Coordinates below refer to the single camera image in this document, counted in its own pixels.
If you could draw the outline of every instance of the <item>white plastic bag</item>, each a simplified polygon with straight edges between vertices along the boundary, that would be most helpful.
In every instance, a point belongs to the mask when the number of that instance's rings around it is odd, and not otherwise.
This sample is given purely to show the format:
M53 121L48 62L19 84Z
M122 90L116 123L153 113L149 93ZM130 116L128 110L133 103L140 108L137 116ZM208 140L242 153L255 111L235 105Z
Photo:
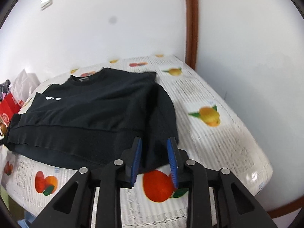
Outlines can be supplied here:
M10 84L9 89L20 107L22 107L38 85L39 83L33 81L30 75L25 70L22 70Z

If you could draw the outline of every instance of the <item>metal screw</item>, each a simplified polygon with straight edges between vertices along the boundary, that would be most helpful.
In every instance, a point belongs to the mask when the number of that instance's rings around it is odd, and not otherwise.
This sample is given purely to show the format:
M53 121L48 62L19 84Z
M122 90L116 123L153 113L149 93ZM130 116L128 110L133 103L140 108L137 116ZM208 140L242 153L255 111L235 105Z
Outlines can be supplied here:
M122 165L123 163L124 163L124 161L121 160L121 159L116 159L116 160L114 161L114 165Z
M186 164L187 164L187 165L195 165L195 161L194 161L193 159L188 159L188 160L186 161Z
M85 174L85 173L87 173L88 172L88 168L87 167L81 167L80 169L79 169L79 173L80 174Z
M225 175L229 175L229 174L230 174L230 170L229 170L228 168L223 168L223 169L221 170L221 172L222 172L223 174L225 174Z

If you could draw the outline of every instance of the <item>brown baseboard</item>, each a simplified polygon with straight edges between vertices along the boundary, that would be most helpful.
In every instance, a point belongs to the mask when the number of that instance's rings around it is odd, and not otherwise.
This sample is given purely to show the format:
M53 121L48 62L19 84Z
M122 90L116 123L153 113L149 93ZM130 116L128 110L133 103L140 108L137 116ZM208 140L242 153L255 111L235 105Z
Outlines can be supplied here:
M294 212L300 208L304 207L304 196L300 197L299 199L285 205L282 207L279 207L277 209L274 209L272 211L269 211L268 214L272 219L278 218L281 216L284 216L286 214L289 214L291 212Z

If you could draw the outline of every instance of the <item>red bag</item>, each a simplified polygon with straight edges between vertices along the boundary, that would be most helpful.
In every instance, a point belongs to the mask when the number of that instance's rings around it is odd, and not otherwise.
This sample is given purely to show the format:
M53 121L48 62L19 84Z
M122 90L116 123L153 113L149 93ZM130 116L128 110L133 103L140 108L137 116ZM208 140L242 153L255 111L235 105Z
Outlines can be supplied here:
M4 100L0 102L0 117L7 125L10 123L14 113L18 113L21 107L13 98L12 93L5 96Z

